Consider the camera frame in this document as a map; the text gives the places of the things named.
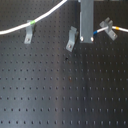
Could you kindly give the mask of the grey metal gripper block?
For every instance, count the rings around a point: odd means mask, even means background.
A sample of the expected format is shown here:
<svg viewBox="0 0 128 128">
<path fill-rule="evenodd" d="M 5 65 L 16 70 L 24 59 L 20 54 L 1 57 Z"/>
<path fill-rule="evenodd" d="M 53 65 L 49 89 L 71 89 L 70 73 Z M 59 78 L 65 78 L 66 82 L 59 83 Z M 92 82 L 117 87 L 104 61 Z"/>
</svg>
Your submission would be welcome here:
<svg viewBox="0 0 128 128">
<path fill-rule="evenodd" d="M 80 41 L 91 43 L 93 37 L 94 0 L 80 0 Z"/>
</svg>

